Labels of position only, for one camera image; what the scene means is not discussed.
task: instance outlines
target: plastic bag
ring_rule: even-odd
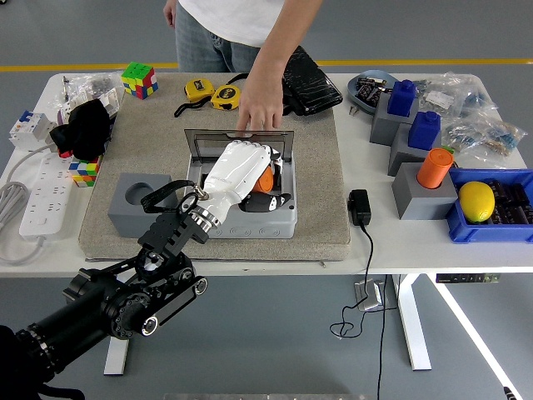
[[[116,89],[118,101],[122,101],[124,85],[121,80],[122,71],[97,72],[80,77],[63,79],[63,90],[58,92],[48,106],[54,110],[64,111],[99,98]]]
[[[504,168],[506,159],[527,135],[519,127],[483,112],[457,118],[442,129],[442,144],[457,154],[469,155],[494,167]]]
[[[497,109],[488,94],[481,89],[479,78],[474,75],[448,72],[414,81],[414,84],[418,92],[419,111],[439,113],[444,126],[455,118]]]
[[[100,72],[68,80],[67,94],[74,98],[82,93],[91,96],[91,100],[99,98],[111,89],[122,88],[121,72]]]

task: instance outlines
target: yellow floor line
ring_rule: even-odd
[[[533,58],[451,58],[451,59],[375,59],[375,60],[316,60],[321,67],[360,67],[371,65],[531,65]],[[176,62],[153,62],[155,69],[177,68]],[[0,65],[0,73],[38,73],[68,71],[102,71],[124,69],[127,63],[116,64],[60,64],[60,65]]]

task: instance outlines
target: finger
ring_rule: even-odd
[[[271,131],[273,129],[272,122],[273,116],[266,117],[263,123],[263,131]]]
[[[250,117],[250,130],[251,131],[262,131],[265,130],[265,117],[262,114],[252,115]]]
[[[274,114],[274,117],[272,118],[272,126],[275,128],[275,129],[279,129],[281,128],[281,117],[283,116],[283,111],[281,112],[276,112]]]
[[[237,131],[246,131],[249,121],[250,115],[247,112],[240,112],[239,120],[237,121]]]

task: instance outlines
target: black pouch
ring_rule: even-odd
[[[312,115],[342,103],[333,82],[298,46],[283,73],[283,115]]]
[[[85,102],[74,108],[68,124],[50,132],[59,153],[71,153],[80,160],[93,160],[106,151],[111,121],[100,100]]]

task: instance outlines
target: lemon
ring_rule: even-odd
[[[459,203],[468,221],[482,223],[494,211],[494,193],[486,183],[468,182],[459,189]]]

